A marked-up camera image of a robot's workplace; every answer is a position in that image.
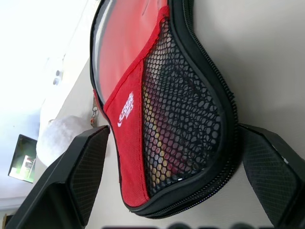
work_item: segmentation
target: table surface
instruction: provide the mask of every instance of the table surface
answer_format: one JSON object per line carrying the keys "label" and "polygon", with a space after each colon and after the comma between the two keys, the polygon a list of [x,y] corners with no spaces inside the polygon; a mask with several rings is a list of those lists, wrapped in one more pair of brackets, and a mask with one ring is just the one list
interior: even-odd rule
{"label": "table surface", "polygon": [[[195,1],[195,32],[235,93],[239,120],[278,133],[305,158],[305,1]],[[61,115],[90,115],[89,69],[83,70]],[[106,124],[100,116],[99,124]],[[44,171],[37,163],[36,179]],[[214,197],[176,216],[151,220],[124,206],[113,135],[87,229],[158,226],[184,222],[193,228],[229,228],[236,222],[271,225],[240,166]]]}

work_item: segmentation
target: black zipper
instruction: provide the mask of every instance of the black zipper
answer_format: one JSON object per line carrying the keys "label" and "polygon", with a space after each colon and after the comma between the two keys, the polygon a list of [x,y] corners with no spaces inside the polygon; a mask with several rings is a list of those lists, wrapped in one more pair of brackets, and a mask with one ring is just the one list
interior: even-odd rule
{"label": "black zipper", "polygon": [[[183,14],[184,14],[185,24],[186,24],[186,27],[188,29],[189,34],[191,35],[193,41],[196,43],[197,47],[199,48],[199,50],[203,54],[205,60],[208,62],[208,64],[212,68],[215,75],[218,77],[218,79],[219,79],[227,97],[229,98],[229,100],[231,102],[232,110],[233,110],[233,114],[234,114],[234,145],[233,145],[233,149],[231,151],[231,154],[229,155],[229,158],[228,158],[224,168],[222,169],[222,171],[220,172],[220,174],[217,177],[215,177],[209,184],[207,184],[205,187],[198,190],[197,192],[193,193],[192,195],[190,195],[190,196],[188,196],[188,197],[186,197],[186,198],[184,198],[184,199],[182,199],[182,200],[180,200],[180,201],[178,201],[178,202],[176,202],[176,203],[174,203],[174,204],[172,204],[172,205],[170,205],[166,208],[163,208],[160,211],[156,211],[152,214],[144,215],[145,217],[151,218],[151,219],[162,219],[162,218],[166,218],[166,217],[181,213],[185,210],[188,210],[188,209],[204,202],[208,198],[212,197],[230,180],[230,178],[234,174],[234,172],[237,168],[237,165],[239,164],[239,160],[240,160],[238,157],[236,157],[236,155],[238,153],[235,152],[236,150],[238,150],[237,149],[238,116],[237,116],[237,107],[236,107],[236,104],[235,104],[235,101],[234,101],[234,94],[230,91],[228,85],[224,81],[223,76],[221,75],[221,73],[217,69],[216,65],[213,63],[212,59],[209,57],[209,55],[206,52],[206,50],[204,49],[204,47],[199,42],[199,40],[197,39],[197,37],[196,37],[196,35],[193,31],[193,0],[183,0]],[[201,193],[206,191],[210,186],[212,186],[216,182],[219,182],[219,179],[221,179],[221,176],[225,175],[225,174],[227,174],[227,176],[224,178],[224,180],[221,182],[221,184],[219,184],[218,187],[213,192],[211,192],[208,195],[205,195],[204,197],[201,197]],[[190,203],[190,205],[187,205],[186,207],[184,207],[182,209],[178,209],[177,211],[174,211],[174,208],[179,208],[179,206],[182,206],[182,205],[186,204],[188,201],[191,201],[191,200],[194,200],[194,199],[195,200],[198,199],[198,200],[194,203]]]}

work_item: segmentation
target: white object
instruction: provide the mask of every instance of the white object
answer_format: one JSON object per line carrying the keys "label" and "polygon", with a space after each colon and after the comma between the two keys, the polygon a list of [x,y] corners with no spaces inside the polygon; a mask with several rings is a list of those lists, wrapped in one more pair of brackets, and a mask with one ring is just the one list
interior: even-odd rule
{"label": "white object", "polygon": [[44,165],[50,166],[77,135],[91,128],[89,121],[75,116],[52,120],[38,137],[37,157]]}

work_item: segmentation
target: red fabric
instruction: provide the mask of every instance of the red fabric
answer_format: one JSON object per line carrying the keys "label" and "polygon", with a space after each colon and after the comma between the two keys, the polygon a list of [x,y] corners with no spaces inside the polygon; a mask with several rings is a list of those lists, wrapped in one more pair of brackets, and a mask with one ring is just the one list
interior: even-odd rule
{"label": "red fabric", "polygon": [[116,1],[106,24],[99,57],[99,77],[105,101],[147,43],[159,9],[166,3],[167,0]]}
{"label": "red fabric", "polygon": [[[168,6],[162,7],[148,42],[119,80],[104,105],[104,111],[112,124],[120,156],[122,197],[124,202],[131,207],[140,206],[149,200],[142,151],[143,60],[158,38],[160,21],[168,16]],[[129,99],[131,94],[133,94],[133,103],[130,110],[131,103],[127,101],[131,100]],[[122,115],[126,113],[122,113],[124,107],[125,111],[130,111],[128,115]]]}

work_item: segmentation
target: printed logo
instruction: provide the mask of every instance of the printed logo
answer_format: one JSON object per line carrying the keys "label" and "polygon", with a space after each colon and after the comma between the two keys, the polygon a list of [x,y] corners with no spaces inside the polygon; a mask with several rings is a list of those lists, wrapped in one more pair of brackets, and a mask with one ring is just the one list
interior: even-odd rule
{"label": "printed logo", "polygon": [[122,121],[123,119],[126,117],[126,119],[128,118],[130,112],[133,109],[133,92],[131,92],[129,94],[129,97],[123,107],[122,112],[120,113],[120,117],[119,117],[119,122],[118,122],[118,127],[120,127],[122,125]]}

